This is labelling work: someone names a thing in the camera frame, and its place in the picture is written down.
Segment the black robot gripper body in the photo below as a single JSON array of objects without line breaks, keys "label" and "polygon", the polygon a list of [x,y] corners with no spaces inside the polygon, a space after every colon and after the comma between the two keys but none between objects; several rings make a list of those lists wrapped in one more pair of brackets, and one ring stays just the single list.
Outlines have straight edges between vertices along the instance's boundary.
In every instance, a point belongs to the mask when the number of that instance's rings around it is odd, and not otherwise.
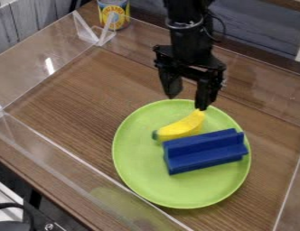
[{"label": "black robot gripper body", "polygon": [[172,70],[191,80],[222,81],[226,64],[212,55],[212,24],[169,24],[169,45],[155,45],[155,67]]}]

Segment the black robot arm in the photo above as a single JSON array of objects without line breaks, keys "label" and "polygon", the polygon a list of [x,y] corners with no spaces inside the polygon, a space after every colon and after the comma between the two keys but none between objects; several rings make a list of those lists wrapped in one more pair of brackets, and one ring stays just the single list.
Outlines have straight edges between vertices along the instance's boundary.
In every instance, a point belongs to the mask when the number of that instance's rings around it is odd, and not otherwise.
[{"label": "black robot arm", "polygon": [[193,107],[204,111],[216,100],[226,64],[212,55],[212,20],[220,19],[208,6],[213,0],[163,0],[169,45],[155,45],[157,76],[168,98],[181,91],[181,79],[196,83]]}]

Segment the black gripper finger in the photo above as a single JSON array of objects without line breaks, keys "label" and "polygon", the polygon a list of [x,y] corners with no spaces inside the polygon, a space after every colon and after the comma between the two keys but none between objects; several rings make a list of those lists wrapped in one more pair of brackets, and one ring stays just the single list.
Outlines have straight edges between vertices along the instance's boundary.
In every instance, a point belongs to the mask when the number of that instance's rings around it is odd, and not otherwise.
[{"label": "black gripper finger", "polygon": [[193,96],[193,107],[204,111],[207,106],[216,100],[220,84],[216,79],[199,79]]},{"label": "black gripper finger", "polygon": [[181,79],[180,75],[169,69],[159,68],[157,76],[161,84],[161,88],[168,99],[172,99],[179,95],[181,91]]}]

